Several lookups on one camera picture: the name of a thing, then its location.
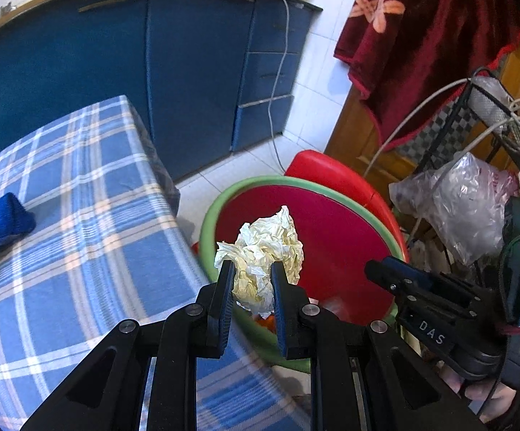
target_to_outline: blue checkered tablecloth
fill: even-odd
[[[7,192],[37,222],[0,250],[0,427],[17,430],[121,319],[164,319],[206,279],[176,226],[178,191],[126,97],[0,152]],[[200,430],[309,429],[234,324],[222,359],[199,360],[197,374]]]

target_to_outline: cabinet drawer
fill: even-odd
[[[286,125],[290,107],[294,97],[287,95],[272,100],[273,133],[281,133]],[[248,107],[238,108],[232,150],[242,150],[261,140],[270,137],[270,121],[268,120],[268,105],[261,102]]]
[[[281,61],[281,53],[248,53],[246,55],[239,105],[270,98]],[[298,64],[299,55],[286,56],[274,97],[288,95],[292,92]]]
[[[301,53],[313,11],[290,4],[288,53]],[[256,0],[249,51],[283,52],[286,37],[286,8],[281,0]]]

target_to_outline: black device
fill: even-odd
[[[396,295],[397,321],[461,377],[475,382],[500,375],[507,386],[520,388],[520,330],[506,325],[499,290],[393,257],[369,261],[365,273]],[[509,333],[516,340],[508,349]]]
[[[376,273],[373,265],[368,269]],[[203,287],[196,303],[166,321],[145,326],[122,321],[22,430],[137,429],[154,356],[148,431],[195,430],[195,359],[223,353],[233,274],[233,264],[224,262],[218,282]],[[357,326],[310,304],[303,288],[288,283],[282,263],[272,265],[271,280],[282,354],[311,360],[313,430],[485,429],[384,321]]]
[[[220,358],[232,318],[234,265],[200,289],[195,303],[165,321],[120,322],[63,380],[23,431],[132,431],[140,423],[156,357],[148,431],[196,429],[196,357]]]

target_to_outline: blue cloth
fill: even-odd
[[[18,430],[121,319],[164,319],[207,281],[176,224],[178,190],[126,97],[0,152],[5,193],[36,220],[0,248],[0,427]],[[197,380],[200,431],[309,429],[235,323],[222,359],[198,360]]]
[[[6,193],[0,198],[0,246],[12,243],[35,227],[34,216],[26,212],[14,194]]]

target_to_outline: finger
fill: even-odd
[[[466,389],[465,396],[470,400],[485,400],[490,391],[492,390],[495,381],[486,380],[472,384]],[[493,393],[492,399],[498,399],[502,397],[513,397],[515,396],[515,390],[510,389],[505,384],[499,383],[495,392]]]
[[[508,389],[508,393],[499,397],[497,399],[492,399],[489,401],[488,405],[483,410],[480,419],[482,422],[487,423],[488,421],[493,420],[494,418],[502,416],[509,410],[512,402],[514,401],[515,391],[512,389]]]
[[[443,366],[439,371],[439,376],[449,386],[449,388],[454,391],[454,393],[457,394],[462,388],[462,378],[448,365]]]

